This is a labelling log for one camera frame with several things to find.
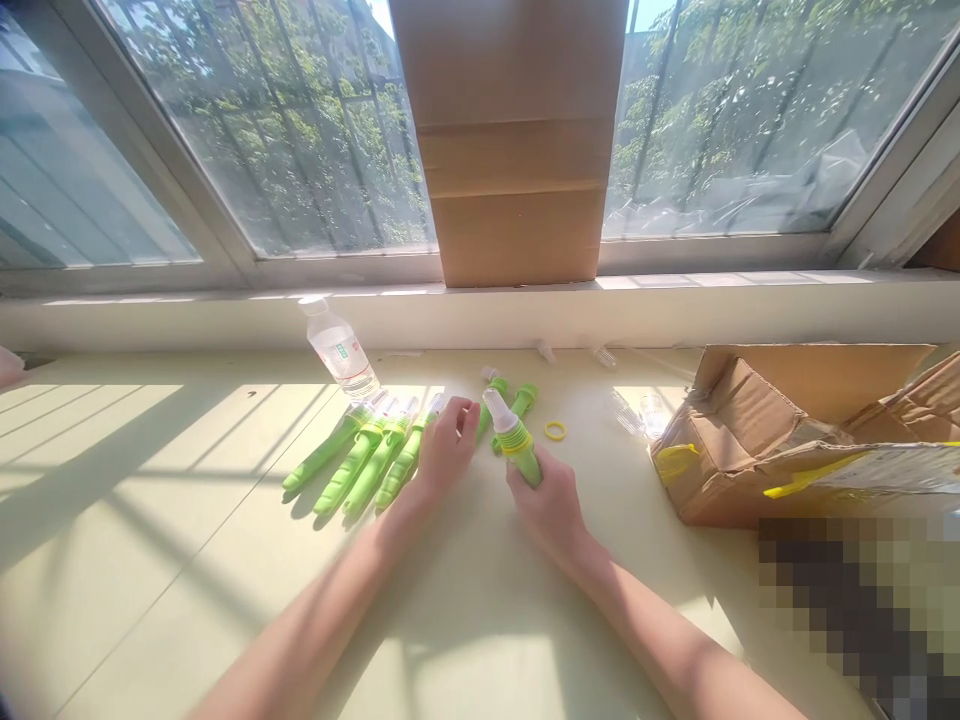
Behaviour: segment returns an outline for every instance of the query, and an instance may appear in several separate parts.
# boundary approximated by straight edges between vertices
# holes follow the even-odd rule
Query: yellow ring
[[[550,428],[552,427],[560,428],[560,432],[558,434],[551,434]],[[554,442],[560,442],[567,436],[567,428],[563,423],[557,422],[556,420],[554,420],[554,421],[548,422],[544,426],[543,434],[546,435],[549,439],[553,440]]]

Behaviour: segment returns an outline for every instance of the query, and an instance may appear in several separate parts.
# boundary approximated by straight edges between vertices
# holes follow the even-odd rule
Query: open cardboard box
[[[768,517],[960,509],[960,353],[904,387],[932,350],[706,348],[651,448],[680,519],[755,529]]]

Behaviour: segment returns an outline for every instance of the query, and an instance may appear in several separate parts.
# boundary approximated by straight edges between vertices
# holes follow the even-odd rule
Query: window frame
[[[935,168],[920,166],[925,151],[941,161],[960,158],[960,132],[942,131],[951,114],[960,122],[958,100],[960,26],[944,42],[891,123],[829,230],[607,240],[600,244],[597,274],[902,267],[960,209],[960,181],[948,182],[933,172]],[[927,161],[931,165],[936,165],[935,160]],[[936,198],[929,197],[928,191]],[[913,217],[906,225],[882,221],[919,206],[929,207],[935,222],[925,215]]]
[[[90,0],[36,0],[18,22],[200,255],[196,264],[0,270],[12,296],[183,290],[272,290],[404,285],[443,279],[441,258],[404,251],[260,259],[199,159],[120,39]],[[902,266],[936,230],[929,217],[895,225],[882,218],[909,207],[945,219],[960,207],[960,27],[944,43],[901,116],[892,123],[830,231],[611,240],[600,242],[597,275],[816,270]],[[957,130],[948,122],[956,115]],[[936,172],[928,157],[956,172]],[[920,175],[921,187],[912,182]],[[0,238],[0,244],[12,242]]]

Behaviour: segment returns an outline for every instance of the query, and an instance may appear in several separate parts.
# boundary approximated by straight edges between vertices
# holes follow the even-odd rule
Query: windowsill
[[[587,283],[442,284],[302,292],[0,299],[0,345],[47,353],[303,348],[296,300],[321,294],[371,349],[594,343],[949,342],[960,275],[939,270],[601,277]]]

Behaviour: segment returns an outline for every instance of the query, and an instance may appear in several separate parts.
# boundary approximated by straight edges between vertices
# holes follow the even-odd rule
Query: brown cardboard
[[[957,439],[960,353],[899,389],[931,350],[885,345],[707,348],[694,392],[651,448],[655,462],[666,448],[696,450],[684,455],[690,458],[686,466],[664,479],[681,520],[755,529],[767,517],[912,517],[960,508],[960,455],[957,448],[943,445]],[[799,373],[806,377],[798,379]],[[814,386],[818,378],[831,392],[852,394],[860,411],[840,417],[854,401],[827,397]],[[790,440],[808,423],[815,423],[816,432],[827,427],[816,422],[823,415],[811,418],[804,410],[846,422],[825,440],[792,446]],[[913,467],[918,468],[916,478]],[[783,492],[787,487],[791,491]],[[778,497],[764,494],[774,488],[781,489]]]
[[[911,264],[960,272],[960,212],[955,212],[940,226],[913,256]]]
[[[712,345],[693,387],[712,388],[731,358],[743,358],[798,408],[841,423],[865,405],[897,392],[932,345]]]
[[[626,0],[393,0],[450,287],[590,280]]]

